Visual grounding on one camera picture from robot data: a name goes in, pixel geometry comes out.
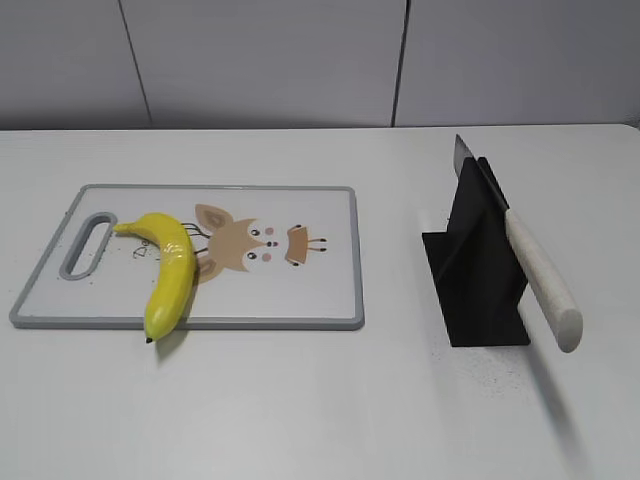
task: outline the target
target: knife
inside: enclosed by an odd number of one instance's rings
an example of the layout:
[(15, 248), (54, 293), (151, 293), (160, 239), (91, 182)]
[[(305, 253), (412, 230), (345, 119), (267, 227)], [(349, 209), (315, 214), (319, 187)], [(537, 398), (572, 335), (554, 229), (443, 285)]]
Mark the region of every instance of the knife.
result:
[[(476, 161), (460, 135), (456, 135), (453, 169), (458, 177), (460, 177), (466, 159)], [(560, 350), (565, 353), (572, 352), (582, 339), (583, 322), (582, 313), (573, 299), (569, 287), (549, 256), (520, 220), (520, 217), (509, 207), (486, 159), (480, 158), (477, 163), (504, 213), (507, 240), (531, 284), (531, 289), (549, 327), (551, 327)]]

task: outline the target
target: knife holder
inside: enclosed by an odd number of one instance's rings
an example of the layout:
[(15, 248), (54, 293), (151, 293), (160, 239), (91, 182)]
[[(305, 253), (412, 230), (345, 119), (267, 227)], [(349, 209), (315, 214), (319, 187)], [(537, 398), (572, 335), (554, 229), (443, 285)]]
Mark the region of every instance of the knife holder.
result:
[(423, 233), (452, 347), (528, 345), (517, 306), (527, 279), (506, 237), (504, 211), (472, 159), (464, 161), (446, 232)]

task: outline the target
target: cutting board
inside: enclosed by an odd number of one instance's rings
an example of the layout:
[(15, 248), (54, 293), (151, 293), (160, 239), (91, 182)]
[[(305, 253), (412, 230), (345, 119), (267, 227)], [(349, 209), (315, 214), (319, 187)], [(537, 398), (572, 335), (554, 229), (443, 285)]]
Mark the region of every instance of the cutting board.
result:
[[(142, 328), (160, 252), (112, 227), (149, 212), (185, 224), (202, 267), (181, 327), (362, 326), (352, 189), (192, 185), (83, 187), (12, 309), (14, 325)], [(221, 229), (238, 235), (228, 251), (212, 242)], [(213, 256), (217, 267), (207, 268)]]

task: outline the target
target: banana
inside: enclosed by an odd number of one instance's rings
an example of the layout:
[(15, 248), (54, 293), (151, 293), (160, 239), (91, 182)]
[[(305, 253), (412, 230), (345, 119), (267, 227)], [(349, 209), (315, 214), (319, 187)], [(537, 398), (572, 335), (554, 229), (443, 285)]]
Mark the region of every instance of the banana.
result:
[(145, 238), (160, 248), (158, 284), (144, 314), (147, 343), (151, 343), (175, 328), (191, 295), (196, 272), (191, 238), (178, 220), (164, 213), (147, 213), (113, 230)]

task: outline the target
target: white table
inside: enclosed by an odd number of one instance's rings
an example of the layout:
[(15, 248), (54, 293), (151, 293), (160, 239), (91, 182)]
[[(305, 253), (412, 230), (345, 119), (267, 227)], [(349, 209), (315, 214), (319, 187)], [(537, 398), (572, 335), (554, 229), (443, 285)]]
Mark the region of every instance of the white table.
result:
[[(561, 353), (448, 344), (422, 231), (443, 230), (455, 133), (572, 287)], [(640, 133), (625, 126), (0, 134), (0, 310), (78, 189), (350, 185), (357, 332), (16, 330), (0, 322), (3, 479), (637, 478)]]

